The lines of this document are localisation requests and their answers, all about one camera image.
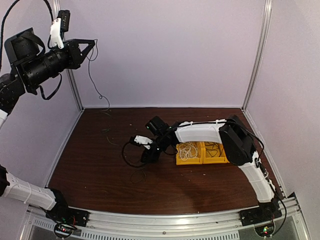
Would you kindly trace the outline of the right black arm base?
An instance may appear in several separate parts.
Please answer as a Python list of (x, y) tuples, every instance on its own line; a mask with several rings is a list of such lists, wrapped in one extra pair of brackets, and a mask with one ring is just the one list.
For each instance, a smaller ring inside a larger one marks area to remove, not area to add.
[(261, 203), (258, 207), (241, 210), (239, 216), (242, 226), (249, 226), (280, 218), (282, 211), (278, 203)]

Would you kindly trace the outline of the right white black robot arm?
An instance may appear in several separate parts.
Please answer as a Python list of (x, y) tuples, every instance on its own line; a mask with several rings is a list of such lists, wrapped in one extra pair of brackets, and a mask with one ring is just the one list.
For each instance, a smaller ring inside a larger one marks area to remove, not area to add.
[(236, 115), (207, 122), (176, 122), (173, 125), (168, 125), (156, 116), (146, 124), (146, 128), (152, 132), (155, 139), (140, 135), (133, 138), (135, 144), (144, 146), (141, 162), (157, 161), (169, 146), (181, 143), (221, 144), (227, 160), (242, 170), (256, 194), (259, 204), (256, 210), (258, 219), (266, 221), (276, 212), (279, 197), (261, 161), (261, 153), (255, 146), (256, 136)]

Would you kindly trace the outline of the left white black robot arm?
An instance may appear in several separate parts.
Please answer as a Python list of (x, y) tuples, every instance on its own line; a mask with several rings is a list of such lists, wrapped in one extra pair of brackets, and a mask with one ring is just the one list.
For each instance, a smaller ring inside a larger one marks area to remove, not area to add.
[[(42, 83), (66, 69), (80, 68), (95, 44), (91, 39), (71, 39), (46, 51), (32, 28), (8, 38), (4, 48), (11, 72), (0, 77), (0, 123), (5, 123), (25, 93), (36, 95), (40, 91), (44, 100), (50, 100), (54, 95), (45, 96)], [(72, 218), (72, 211), (59, 190), (30, 184), (3, 166), (0, 168), (0, 195), (37, 206), (48, 214), (53, 213), (61, 222)]]

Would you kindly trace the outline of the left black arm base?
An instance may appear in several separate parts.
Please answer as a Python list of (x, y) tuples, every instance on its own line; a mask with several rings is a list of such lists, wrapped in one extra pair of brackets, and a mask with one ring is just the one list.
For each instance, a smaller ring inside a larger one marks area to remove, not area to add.
[(72, 227), (86, 227), (89, 219), (88, 211), (75, 208), (44, 210), (44, 212), (45, 216), (55, 223)]

